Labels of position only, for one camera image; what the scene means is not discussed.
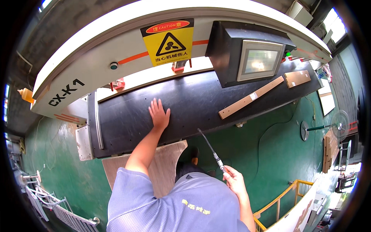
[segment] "label sticker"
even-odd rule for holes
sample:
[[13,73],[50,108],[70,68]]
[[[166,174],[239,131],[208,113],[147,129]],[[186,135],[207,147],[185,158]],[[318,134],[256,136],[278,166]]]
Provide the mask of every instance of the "label sticker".
[[174,20],[141,28],[153,66],[191,58],[194,19]]
[[256,95],[256,93],[255,92],[253,92],[252,94],[250,94],[250,97],[251,97],[251,100],[255,100],[255,99],[257,99],[257,95]]

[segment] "person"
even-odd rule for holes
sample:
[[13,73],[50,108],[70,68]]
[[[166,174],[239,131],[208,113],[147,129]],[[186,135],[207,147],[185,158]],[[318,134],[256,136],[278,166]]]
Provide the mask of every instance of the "person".
[[255,223],[243,176],[230,166],[226,184],[202,172],[183,172],[170,193],[157,199],[148,177],[161,134],[169,124],[161,100],[148,108],[152,130],[119,168],[108,203],[107,232],[250,231]]

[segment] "gray shirt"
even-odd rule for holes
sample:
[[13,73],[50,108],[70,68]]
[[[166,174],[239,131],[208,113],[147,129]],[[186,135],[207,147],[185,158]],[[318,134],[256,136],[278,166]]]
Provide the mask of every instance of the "gray shirt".
[[107,232],[246,231],[237,196],[204,173],[182,176],[157,199],[146,174],[119,168],[108,203]]

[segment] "yellow railing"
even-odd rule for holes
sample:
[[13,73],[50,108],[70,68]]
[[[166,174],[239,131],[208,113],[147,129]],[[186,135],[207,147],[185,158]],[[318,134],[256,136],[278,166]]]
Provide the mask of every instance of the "yellow railing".
[[277,211],[276,211],[276,222],[279,220],[279,209],[280,209],[280,203],[281,198],[288,193],[290,190],[295,189],[295,205],[298,201],[298,196],[303,197],[308,190],[313,185],[312,182],[305,181],[305,180],[295,180],[283,193],[281,193],[276,199],[274,199],[271,203],[263,207],[261,210],[255,212],[254,215],[254,221],[255,221],[255,229],[258,232],[266,231],[267,228],[258,220],[260,218],[260,214],[266,211],[269,207],[274,205],[277,202]]

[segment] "orange bottle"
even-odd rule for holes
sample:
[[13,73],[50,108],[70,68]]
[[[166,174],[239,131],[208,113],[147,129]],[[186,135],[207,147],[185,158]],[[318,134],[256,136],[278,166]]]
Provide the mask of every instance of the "orange bottle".
[[20,95],[22,95],[22,99],[25,100],[25,101],[28,101],[29,103],[34,103],[34,99],[32,98],[32,91],[27,89],[27,88],[24,88],[24,89],[19,89],[17,90],[19,92]]

